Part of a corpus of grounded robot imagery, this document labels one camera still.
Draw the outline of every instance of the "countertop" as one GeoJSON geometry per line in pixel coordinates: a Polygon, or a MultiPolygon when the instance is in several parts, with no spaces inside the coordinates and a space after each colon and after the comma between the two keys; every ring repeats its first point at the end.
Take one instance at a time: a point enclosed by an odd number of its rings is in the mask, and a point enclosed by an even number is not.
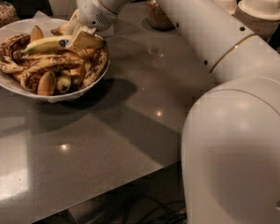
{"type": "Polygon", "coordinates": [[[111,64],[83,97],[57,104],[0,87],[0,224],[33,223],[180,159],[193,103],[215,86],[177,30],[126,6],[111,64]]]}

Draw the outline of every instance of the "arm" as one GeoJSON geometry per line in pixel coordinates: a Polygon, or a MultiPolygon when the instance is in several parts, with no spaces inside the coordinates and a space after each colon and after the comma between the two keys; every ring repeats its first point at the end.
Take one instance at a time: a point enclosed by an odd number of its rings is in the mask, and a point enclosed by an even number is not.
{"type": "MultiPolygon", "coordinates": [[[[96,1],[114,22],[132,0],[96,1]]],[[[212,0],[157,1],[220,84],[183,131],[189,223],[280,223],[280,55],[212,0]]]]}

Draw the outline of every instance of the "table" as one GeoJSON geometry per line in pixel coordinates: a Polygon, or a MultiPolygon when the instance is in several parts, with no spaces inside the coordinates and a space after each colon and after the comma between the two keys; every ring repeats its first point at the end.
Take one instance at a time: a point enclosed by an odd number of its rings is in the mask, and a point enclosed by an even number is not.
{"type": "Polygon", "coordinates": [[[126,6],[105,78],[49,104],[0,87],[0,224],[33,223],[180,159],[184,120],[215,86],[176,30],[126,6]]]}

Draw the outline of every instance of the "dark floor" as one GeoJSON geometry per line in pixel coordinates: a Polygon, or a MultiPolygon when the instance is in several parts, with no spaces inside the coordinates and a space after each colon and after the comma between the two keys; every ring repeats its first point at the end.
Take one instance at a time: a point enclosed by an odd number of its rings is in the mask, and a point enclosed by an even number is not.
{"type": "Polygon", "coordinates": [[[182,224],[180,162],[37,224],[182,224]]]}

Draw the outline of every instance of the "bowl of bananas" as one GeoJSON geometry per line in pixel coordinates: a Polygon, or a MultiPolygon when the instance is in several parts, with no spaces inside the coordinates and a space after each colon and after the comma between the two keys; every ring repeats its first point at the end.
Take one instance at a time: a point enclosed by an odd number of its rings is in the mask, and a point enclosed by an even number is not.
{"type": "Polygon", "coordinates": [[[82,96],[105,75],[108,46],[95,30],[44,14],[0,29],[0,86],[50,103],[82,96]]]}

